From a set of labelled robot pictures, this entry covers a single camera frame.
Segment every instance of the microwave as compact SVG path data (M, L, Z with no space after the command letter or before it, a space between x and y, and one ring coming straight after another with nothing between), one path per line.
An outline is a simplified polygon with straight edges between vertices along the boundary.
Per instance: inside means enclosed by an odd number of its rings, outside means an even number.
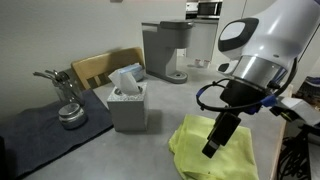
M186 19L195 19L198 14L198 2L187 2Z
M198 5L198 18L219 19L222 7L221 0L202 0Z

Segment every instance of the chair backrest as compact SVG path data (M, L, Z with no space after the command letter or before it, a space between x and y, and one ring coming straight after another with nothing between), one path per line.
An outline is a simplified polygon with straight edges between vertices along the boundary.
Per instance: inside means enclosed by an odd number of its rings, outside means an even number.
M139 63L144 67L142 50L139 47L123 49L74 61L71 63L71 66L83 87L90 89L94 88L92 82L95 82L96 87L106 84L110 82L108 76L113 71L134 63Z

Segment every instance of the tissue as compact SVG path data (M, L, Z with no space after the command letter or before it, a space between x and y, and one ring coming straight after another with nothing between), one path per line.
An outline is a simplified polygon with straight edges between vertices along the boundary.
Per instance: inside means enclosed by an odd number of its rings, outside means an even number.
M127 72L131 72L132 76L134 77L134 79L136 81L140 81L141 79L143 79L144 76L144 72L143 72L143 68L139 63L135 63L126 67L123 67L121 69L119 69L120 73L127 73Z
M131 72L121 73L119 70L116 70L108 77L122 93L127 95L136 95L140 93L137 82Z

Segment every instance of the gray countertop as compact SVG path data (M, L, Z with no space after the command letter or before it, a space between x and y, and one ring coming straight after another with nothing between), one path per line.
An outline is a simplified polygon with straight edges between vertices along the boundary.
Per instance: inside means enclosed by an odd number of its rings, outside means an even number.
M77 180L174 180L181 179L168 149L168 140L186 114L215 118L218 113L201 111L195 101L196 92L222 75L214 68L190 67L179 60L178 69L188 73L185 84L175 85L147 76L149 93L148 131L118 133L114 129L102 134L73 152L43 167L26 179ZM94 90L102 102L112 84ZM203 100L209 105L223 106L221 89L208 89ZM271 179L275 172L285 121L274 117L266 108L255 116L241 114L241 125L251 129L254 156L261 180Z

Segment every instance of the wall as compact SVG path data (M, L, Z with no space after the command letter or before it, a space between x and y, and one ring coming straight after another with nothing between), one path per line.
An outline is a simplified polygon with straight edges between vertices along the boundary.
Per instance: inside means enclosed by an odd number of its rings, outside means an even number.
M184 19L185 0L0 0L0 119L57 100L34 71L142 47L141 22Z

